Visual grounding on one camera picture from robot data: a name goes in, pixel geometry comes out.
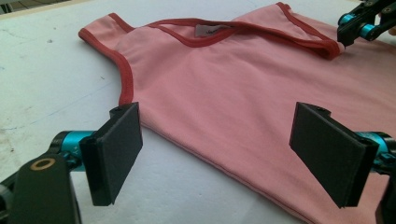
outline pink tank top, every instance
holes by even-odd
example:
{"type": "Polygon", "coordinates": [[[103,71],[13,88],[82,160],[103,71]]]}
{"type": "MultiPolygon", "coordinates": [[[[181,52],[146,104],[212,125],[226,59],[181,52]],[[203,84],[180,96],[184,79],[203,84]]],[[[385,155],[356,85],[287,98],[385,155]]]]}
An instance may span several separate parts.
{"type": "Polygon", "coordinates": [[[374,223],[388,182],[370,174],[358,207],[339,209],[290,149],[296,102],[353,131],[396,136],[396,48],[356,41],[282,3],[233,21],[134,28],[116,14],[79,36],[120,69],[120,104],[142,124],[309,223],[374,223]]]}

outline armhole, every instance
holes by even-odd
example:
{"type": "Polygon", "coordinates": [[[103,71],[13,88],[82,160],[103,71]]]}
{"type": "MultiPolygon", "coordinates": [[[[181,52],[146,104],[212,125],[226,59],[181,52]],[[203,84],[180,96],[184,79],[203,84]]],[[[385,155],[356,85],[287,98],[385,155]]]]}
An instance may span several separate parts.
{"type": "MultiPolygon", "coordinates": [[[[109,16],[114,19],[115,14],[110,14],[109,16]]],[[[130,27],[128,24],[120,23],[119,20],[115,20],[116,23],[124,30],[124,31],[132,31],[134,28],[130,27]]],[[[120,71],[120,79],[121,79],[121,93],[119,99],[119,105],[125,105],[132,102],[134,99],[134,79],[131,65],[129,65],[126,58],[115,51],[114,49],[110,49],[109,47],[102,44],[88,29],[82,28],[78,32],[78,36],[98,50],[100,53],[104,54],[113,61],[120,71]]]]}

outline blue anodized part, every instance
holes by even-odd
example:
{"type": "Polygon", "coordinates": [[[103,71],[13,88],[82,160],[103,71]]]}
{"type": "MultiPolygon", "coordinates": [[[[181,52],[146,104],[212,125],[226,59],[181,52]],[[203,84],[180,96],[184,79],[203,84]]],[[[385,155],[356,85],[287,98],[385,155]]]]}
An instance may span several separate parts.
{"type": "Polygon", "coordinates": [[[340,21],[338,22],[338,25],[342,25],[345,24],[347,22],[349,22],[350,20],[352,20],[353,18],[355,18],[354,15],[352,14],[346,14],[345,16],[343,16],[340,21]]]}
{"type": "MultiPolygon", "coordinates": [[[[84,137],[91,136],[94,131],[73,131],[70,132],[62,143],[61,151],[69,152],[72,156],[78,158],[82,162],[81,149],[79,148],[79,141],[84,137]]],[[[73,171],[85,171],[85,166],[82,163],[78,168],[73,171]]]]}
{"type": "Polygon", "coordinates": [[[389,152],[387,143],[377,133],[370,133],[370,132],[364,133],[364,132],[361,132],[361,133],[356,133],[356,134],[361,136],[361,137],[371,139],[371,140],[373,140],[373,141],[375,141],[376,143],[379,144],[378,151],[376,152],[376,156],[379,156],[382,153],[388,153],[389,152]]]}
{"type": "Polygon", "coordinates": [[[367,35],[375,28],[374,25],[372,24],[365,24],[362,28],[361,28],[361,32],[360,35],[361,37],[363,37],[364,39],[367,38],[367,35]]]}

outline white surface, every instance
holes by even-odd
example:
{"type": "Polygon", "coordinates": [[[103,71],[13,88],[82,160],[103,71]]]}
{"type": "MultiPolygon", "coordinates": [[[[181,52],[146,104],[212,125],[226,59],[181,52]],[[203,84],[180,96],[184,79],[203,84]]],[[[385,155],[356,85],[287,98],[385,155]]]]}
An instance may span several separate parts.
{"type": "MultiPolygon", "coordinates": [[[[276,0],[96,0],[0,16],[0,179],[46,151],[58,132],[97,130],[117,105],[118,69],[78,38],[80,28],[110,12],[132,26],[185,17],[228,21],[273,3],[276,0]]],[[[284,3],[334,26],[358,4],[284,3]]],[[[85,174],[72,174],[84,223],[300,222],[157,134],[144,129],[143,138],[144,146],[115,205],[92,206],[85,174]]]]}

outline black rubber pad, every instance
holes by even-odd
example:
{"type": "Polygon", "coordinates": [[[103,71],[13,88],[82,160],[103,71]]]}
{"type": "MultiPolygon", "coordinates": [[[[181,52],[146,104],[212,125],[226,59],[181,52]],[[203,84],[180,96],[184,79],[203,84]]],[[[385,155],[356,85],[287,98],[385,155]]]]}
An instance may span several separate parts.
{"type": "Polygon", "coordinates": [[[338,207],[357,206],[378,144],[330,114],[319,106],[297,103],[290,146],[338,207]]]}

